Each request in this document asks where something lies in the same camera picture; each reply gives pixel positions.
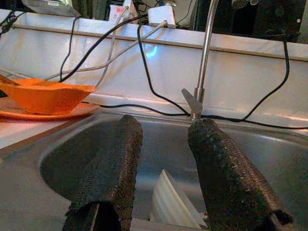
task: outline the stainless steel sink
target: stainless steel sink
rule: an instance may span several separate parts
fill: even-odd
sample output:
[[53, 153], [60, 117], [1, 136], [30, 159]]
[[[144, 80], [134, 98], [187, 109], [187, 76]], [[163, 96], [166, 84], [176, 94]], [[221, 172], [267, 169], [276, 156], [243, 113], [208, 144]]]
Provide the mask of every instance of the stainless steel sink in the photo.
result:
[[[24, 166], [28, 163], [27, 166], [33, 168], [38, 176], [28, 180], [44, 185], [42, 180], [37, 180], [43, 178], [57, 192], [52, 194], [48, 187], [44, 188], [44, 192], [50, 195], [47, 203], [55, 211], [49, 214], [63, 216], [69, 200], [75, 196], [75, 185], [83, 173], [84, 164], [92, 159], [93, 153], [100, 147], [100, 139], [108, 135], [106, 128], [112, 125], [110, 121], [121, 116], [98, 114], [78, 122], [16, 151], [6, 160], [3, 168], [18, 168], [19, 164]], [[163, 169], [176, 179], [197, 210], [204, 212], [196, 164], [187, 142], [187, 130], [191, 123], [145, 116], [136, 116], [136, 119], [142, 124], [144, 138], [133, 218], [149, 218], [153, 189]], [[243, 125], [219, 124], [219, 127], [235, 140], [262, 172], [285, 208], [294, 216], [296, 229], [307, 230], [308, 137]]]

